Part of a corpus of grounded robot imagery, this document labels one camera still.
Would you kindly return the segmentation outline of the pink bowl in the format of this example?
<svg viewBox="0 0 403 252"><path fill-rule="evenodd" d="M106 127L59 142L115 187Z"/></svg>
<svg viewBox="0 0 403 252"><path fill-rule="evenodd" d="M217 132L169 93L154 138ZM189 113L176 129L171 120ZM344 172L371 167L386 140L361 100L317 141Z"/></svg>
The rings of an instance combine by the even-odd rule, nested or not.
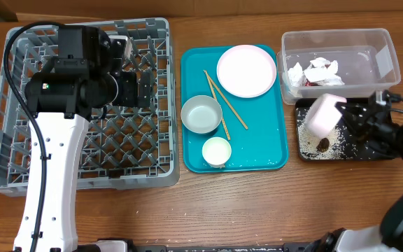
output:
<svg viewBox="0 0 403 252"><path fill-rule="evenodd" d="M346 103L345 97L323 94L314 101L305 117L306 128L315 136L325 138L341 119L341 113L335 107L337 102Z"/></svg>

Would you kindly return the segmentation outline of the brown food scrap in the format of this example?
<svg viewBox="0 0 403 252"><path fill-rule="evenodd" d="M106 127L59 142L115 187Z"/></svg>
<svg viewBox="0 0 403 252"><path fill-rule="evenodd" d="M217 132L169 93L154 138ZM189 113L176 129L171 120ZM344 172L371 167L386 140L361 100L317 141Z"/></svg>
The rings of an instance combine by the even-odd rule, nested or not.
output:
<svg viewBox="0 0 403 252"><path fill-rule="evenodd" d="M330 147L330 141L328 138L323 138L319 141L318 145L316 146L316 150L320 153L324 153L328 151Z"/></svg>

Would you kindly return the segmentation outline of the white napkin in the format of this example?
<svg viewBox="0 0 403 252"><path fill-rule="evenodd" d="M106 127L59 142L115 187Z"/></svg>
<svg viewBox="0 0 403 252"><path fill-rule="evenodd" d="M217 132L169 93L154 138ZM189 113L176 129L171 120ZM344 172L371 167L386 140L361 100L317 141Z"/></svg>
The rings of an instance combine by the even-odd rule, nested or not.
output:
<svg viewBox="0 0 403 252"><path fill-rule="evenodd" d="M306 67L297 62L288 69L288 80L292 87L305 86L306 81L317 83L319 86L342 86L345 85L338 75L339 63L336 60L329 61L324 57L310 60Z"/></svg>

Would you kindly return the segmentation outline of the grey bowl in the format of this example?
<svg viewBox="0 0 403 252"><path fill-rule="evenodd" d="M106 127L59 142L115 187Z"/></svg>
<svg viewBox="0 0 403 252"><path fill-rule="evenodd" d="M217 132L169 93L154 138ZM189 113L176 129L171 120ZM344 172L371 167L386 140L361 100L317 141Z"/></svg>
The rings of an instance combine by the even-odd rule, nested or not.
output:
<svg viewBox="0 0 403 252"><path fill-rule="evenodd" d="M222 120L220 104L212 97L197 95L188 99L181 109L182 124L196 134L215 131Z"/></svg>

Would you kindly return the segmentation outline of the small white cup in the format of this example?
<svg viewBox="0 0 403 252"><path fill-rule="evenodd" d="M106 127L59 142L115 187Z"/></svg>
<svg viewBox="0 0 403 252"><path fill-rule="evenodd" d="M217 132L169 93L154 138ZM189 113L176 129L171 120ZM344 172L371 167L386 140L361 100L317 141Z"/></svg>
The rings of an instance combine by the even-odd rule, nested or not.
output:
<svg viewBox="0 0 403 252"><path fill-rule="evenodd" d="M228 140L218 136L208 139L202 146L202 157L213 168L225 168L231 154L232 148Z"/></svg>

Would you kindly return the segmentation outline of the red foil wrapper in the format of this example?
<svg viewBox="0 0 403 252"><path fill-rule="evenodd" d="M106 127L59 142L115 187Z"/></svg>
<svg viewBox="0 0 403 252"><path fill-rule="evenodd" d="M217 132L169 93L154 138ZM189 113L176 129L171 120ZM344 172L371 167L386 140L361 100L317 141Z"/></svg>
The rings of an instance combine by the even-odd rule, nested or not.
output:
<svg viewBox="0 0 403 252"><path fill-rule="evenodd" d="M310 82L310 81L307 80L307 81L305 82L305 86L309 86L309 87L310 87L310 86L319 86L319 84L317 84L317 83L312 83L312 82Z"/></svg>

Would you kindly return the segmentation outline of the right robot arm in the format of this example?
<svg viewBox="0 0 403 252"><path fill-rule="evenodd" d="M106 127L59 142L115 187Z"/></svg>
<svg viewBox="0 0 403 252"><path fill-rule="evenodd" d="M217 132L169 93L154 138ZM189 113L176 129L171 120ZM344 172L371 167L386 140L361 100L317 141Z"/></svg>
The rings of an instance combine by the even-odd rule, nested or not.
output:
<svg viewBox="0 0 403 252"><path fill-rule="evenodd" d="M390 103L374 101L357 108L337 104L352 133L384 147L403 159L403 111ZM318 242L317 251L403 251L403 196L394 203L379 226L362 230L336 230Z"/></svg>

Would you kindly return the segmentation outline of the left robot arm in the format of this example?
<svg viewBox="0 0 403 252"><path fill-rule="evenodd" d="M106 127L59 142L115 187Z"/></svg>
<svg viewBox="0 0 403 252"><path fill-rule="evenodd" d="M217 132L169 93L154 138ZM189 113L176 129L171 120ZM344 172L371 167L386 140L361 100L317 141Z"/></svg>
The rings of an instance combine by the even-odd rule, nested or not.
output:
<svg viewBox="0 0 403 252"><path fill-rule="evenodd" d="M58 25L58 53L16 98L29 119L31 158L15 251L133 251L132 241L80 245L75 203L78 165L94 109L146 107L151 84L123 69L132 42L85 25Z"/></svg>

